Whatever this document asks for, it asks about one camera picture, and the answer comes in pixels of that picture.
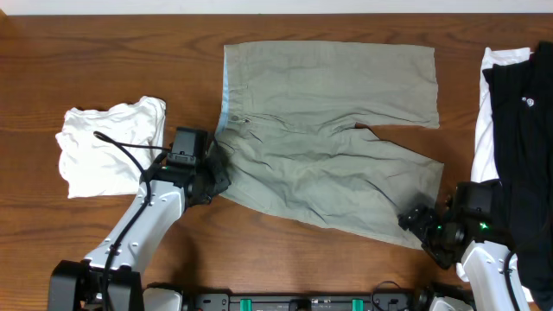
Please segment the khaki green shorts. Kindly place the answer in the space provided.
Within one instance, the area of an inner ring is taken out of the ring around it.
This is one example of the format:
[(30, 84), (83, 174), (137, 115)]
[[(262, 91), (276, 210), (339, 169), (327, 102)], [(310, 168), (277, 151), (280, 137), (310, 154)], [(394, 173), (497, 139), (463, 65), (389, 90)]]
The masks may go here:
[(398, 218), (435, 204), (443, 166), (373, 128), (438, 127), (434, 49), (253, 41), (224, 51), (216, 130), (231, 180), (224, 196), (272, 216), (418, 248)]

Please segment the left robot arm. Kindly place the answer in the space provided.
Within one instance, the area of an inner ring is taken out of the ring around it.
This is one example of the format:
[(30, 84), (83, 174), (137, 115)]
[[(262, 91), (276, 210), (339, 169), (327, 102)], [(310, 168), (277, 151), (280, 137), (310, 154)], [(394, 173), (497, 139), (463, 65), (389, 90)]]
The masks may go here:
[(142, 285), (168, 229), (191, 206), (208, 205), (231, 185), (216, 137), (180, 127), (148, 168), (135, 199), (109, 235), (81, 261), (62, 260), (50, 276), (50, 310), (189, 310), (181, 289)]

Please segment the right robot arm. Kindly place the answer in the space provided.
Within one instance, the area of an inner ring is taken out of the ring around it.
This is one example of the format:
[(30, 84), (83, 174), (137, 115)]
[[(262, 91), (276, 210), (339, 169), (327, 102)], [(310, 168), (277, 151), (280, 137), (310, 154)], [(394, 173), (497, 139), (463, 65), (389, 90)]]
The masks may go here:
[(461, 182), (448, 210), (439, 215), (419, 204), (398, 217), (398, 225), (415, 235), (440, 268), (457, 269), (469, 291), (433, 283), (416, 295), (415, 310), (527, 310), (518, 275), (514, 241), (493, 222), (500, 182)]

